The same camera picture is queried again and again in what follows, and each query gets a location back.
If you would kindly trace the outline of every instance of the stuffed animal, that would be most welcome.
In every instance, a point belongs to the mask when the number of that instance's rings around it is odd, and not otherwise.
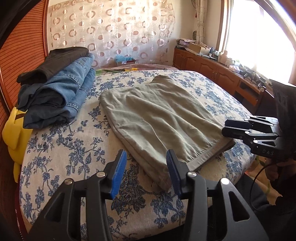
[[[14,107],[2,130],[2,138],[8,146],[8,152],[14,163],[13,176],[17,183],[21,171],[22,161],[32,129],[24,129],[25,112]]]

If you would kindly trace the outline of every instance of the floral bed sheet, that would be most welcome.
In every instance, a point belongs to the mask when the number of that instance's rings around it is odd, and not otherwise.
[[[167,75],[194,95],[218,121],[245,119],[250,113],[230,94],[197,72],[149,70],[97,76],[75,121],[33,131],[20,176],[20,206],[25,222],[32,225],[50,197],[66,179],[86,179],[113,161],[125,149],[114,135],[99,95],[110,88],[149,83]],[[197,172],[210,180],[229,178],[235,183],[254,156],[240,140],[235,146],[205,163]],[[81,236],[87,240],[85,198],[81,201]],[[119,194],[107,201],[113,240],[136,240],[173,229],[185,221],[187,201],[173,189],[161,190],[128,152],[128,163]]]

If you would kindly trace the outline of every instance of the folded clothes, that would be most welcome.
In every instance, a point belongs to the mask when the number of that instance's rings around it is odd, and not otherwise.
[[[203,105],[167,76],[149,84],[109,89],[100,103],[116,136],[164,190],[171,187],[166,151],[193,171],[234,145]]]
[[[82,86],[66,106],[54,107],[47,104],[35,104],[30,106],[25,114],[23,127],[26,129],[41,129],[54,122],[73,121],[92,87],[95,73],[96,71],[93,68],[89,70]]]
[[[45,83],[69,64],[88,54],[89,50],[84,47],[51,50],[42,64],[32,71],[20,74],[17,82],[21,85]]]
[[[26,111],[33,105],[65,107],[82,86],[93,61],[94,55],[89,53],[66,66],[45,83],[22,85],[18,94],[18,109]]]

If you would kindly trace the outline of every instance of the metal bolt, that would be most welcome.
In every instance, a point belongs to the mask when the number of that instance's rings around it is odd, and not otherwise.
[[[105,175],[106,175],[106,173],[104,173],[104,172],[97,172],[96,173],[97,177],[104,177]]]
[[[222,179],[221,179],[221,182],[222,182],[224,185],[229,184],[229,180],[228,180],[227,178],[222,178]]]
[[[71,178],[67,178],[67,179],[64,181],[64,183],[65,183],[66,185],[70,185],[70,184],[73,183],[73,179],[71,179]]]
[[[196,177],[197,174],[196,174],[196,172],[187,172],[187,176],[188,177]]]

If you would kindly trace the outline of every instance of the white wall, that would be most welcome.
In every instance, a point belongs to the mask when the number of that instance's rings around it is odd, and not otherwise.
[[[49,6],[64,2],[65,0],[49,0]],[[170,42],[168,44],[168,61],[173,62],[174,48],[176,39],[187,38],[192,39],[195,22],[195,8],[191,0],[171,0],[175,11],[175,25],[172,32]]]
[[[216,47],[221,13],[221,0],[208,0],[205,20],[205,44]]]

